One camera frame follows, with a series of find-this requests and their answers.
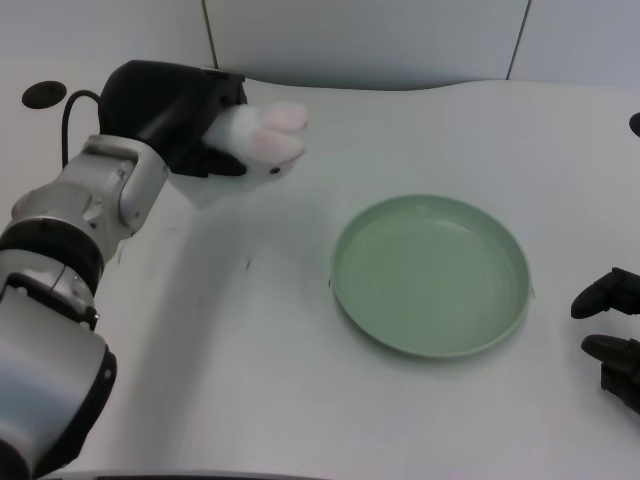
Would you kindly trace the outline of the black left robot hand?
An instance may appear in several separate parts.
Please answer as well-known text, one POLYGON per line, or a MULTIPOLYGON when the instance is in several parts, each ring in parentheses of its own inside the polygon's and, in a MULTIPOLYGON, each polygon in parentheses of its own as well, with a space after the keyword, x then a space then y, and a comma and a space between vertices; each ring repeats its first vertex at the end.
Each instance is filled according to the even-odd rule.
POLYGON ((172 173, 241 177, 247 166, 203 137, 224 111, 247 102, 245 77, 180 64, 132 60, 101 92, 100 133, 140 141, 172 173))

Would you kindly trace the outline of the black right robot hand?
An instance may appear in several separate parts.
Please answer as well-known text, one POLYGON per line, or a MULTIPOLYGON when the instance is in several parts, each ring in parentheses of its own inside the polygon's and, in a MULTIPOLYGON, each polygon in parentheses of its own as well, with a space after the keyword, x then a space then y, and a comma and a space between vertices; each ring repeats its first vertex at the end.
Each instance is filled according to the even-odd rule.
MULTIPOLYGON (((639 276, 620 268, 589 285, 572 302, 571 317, 586 319, 609 310, 639 314, 639 276)), ((639 341, 588 335, 581 349, 600 362, 600 387, 639 413, 639 341)))

